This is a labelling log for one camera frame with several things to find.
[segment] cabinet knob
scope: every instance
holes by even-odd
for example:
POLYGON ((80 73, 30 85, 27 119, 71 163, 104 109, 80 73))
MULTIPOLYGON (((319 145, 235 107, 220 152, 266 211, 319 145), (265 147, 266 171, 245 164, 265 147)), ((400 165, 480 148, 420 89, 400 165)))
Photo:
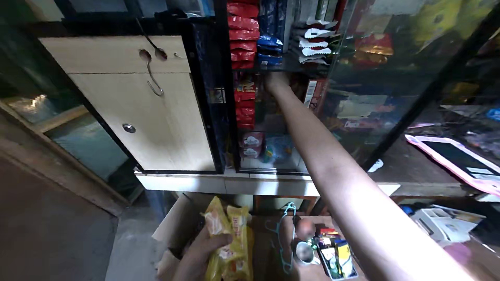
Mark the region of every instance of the cabinet knob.
POLYGON ((135 133, 136 132, 136 128, 130 124, 123 124, 121 126, 123 127, 125 132, 128 132, 128 133, 135 133))

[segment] blue snack packet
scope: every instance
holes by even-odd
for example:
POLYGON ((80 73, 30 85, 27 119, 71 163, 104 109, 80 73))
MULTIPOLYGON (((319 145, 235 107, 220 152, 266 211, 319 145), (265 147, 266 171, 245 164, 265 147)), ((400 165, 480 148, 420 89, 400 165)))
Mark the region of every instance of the blue snack packet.
POLYGON ((261 0, 258 23, 260 34, 275 36, 276 26, 276 0, 261 0))
POLYGON ((282 56, 259 53, 257 57, 260 65, 278 66, 283 62, 282 56))
POLYGON ((500 121, 500 108, 492 108, 486 112, 486 117, 489 119, 500 121))
POLYGON ((266 46, 266 45, 260 45, 258 46, 260 50, 266 50, 266 51, 274 51, 279 54, 283 52, 282 47, 275 47, 275 46, 266 46))
POLYGON ((276 37, 272 37, 272 36, 269 36, 267 34, 264 34, 258 38, 257 45, 283 47, 283 42, 276 37))

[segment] red snack packet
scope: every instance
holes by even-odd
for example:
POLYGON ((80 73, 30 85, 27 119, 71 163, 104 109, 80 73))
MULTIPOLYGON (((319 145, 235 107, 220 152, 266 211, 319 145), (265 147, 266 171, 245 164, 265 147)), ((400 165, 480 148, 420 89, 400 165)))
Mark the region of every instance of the red snack packet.
POLYGON ((255 59, 254 51, 247 50, 231 50, 231 61, 253 61, 255 59))
POLYGON ((235 102, 252 101, 252 100, 255 100, 255 92, 237 91, 234 93, 235 102))
POLYGON ((236 123, 236 127, 238 127, 239 129, 250 129, 250 130, 253 130, 254 129, 254 124, 245 124, 245 123, 241 123, 241 122, 237 122, 236 123))
POLYGON ((227 12, 243 18, 256 18, 259 15, 259 8, 245 3, 227 3, 227 12))
POLYGON ((257 51, 257 41, 233 40, 229 41, 229 49, 243 49, 247 51, 257 51))
POLYGON ((246 116, 254 116, 255 115, 255 108, 237 107, 236 114, 237 115, 239 114, 239 115, 246 115, 246 116))
POLYGON ((253 18, 231 15, 227 17, 227 24, 235 30, 259 30, 259 22, 253 18))
POLYGON ((254 62, 251 60, 231 61, 232 69, 251 69, 254 67, 254 62))
POLYGON ((259 40, 258 30, 230 29, 229 40, 259 40))
POLYGON ((234 91, 234 101, 241 102, 255 100, 256 91, 257 85, 253 81, 253 77, 249 75, 246 78, 243 78, 236 87, 236 90, 234 91))
POLYGON ((255 101, 253 101, 253 100, 237 101, 236 108, 254 109, 255 108, 255 101))
POLYGON ((253 124, 254 118, 252 116, 236 114, 236 122, 243 123, 243 124, 253 124))

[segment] wooden cabinet door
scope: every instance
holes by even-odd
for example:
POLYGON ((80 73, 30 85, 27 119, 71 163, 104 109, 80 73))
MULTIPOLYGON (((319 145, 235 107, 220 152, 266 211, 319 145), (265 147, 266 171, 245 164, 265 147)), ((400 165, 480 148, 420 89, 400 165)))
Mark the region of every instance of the wooden cabinet door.
POLYGON ((69 74, 145 170, 215 171, 189 73, 69 74), (124 130, 130 124, 135 132, 124 130))

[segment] concrete floor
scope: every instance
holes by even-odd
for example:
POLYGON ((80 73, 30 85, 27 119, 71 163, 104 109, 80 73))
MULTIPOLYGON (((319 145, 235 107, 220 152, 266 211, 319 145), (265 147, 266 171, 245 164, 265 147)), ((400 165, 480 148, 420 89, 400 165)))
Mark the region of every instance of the concrete floor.
POLYGON ((120 216, 105 281, 149 281, 156 279, 156 263, 166 246, 151 235, 160 224, 157 208, 142 194, 120 216))

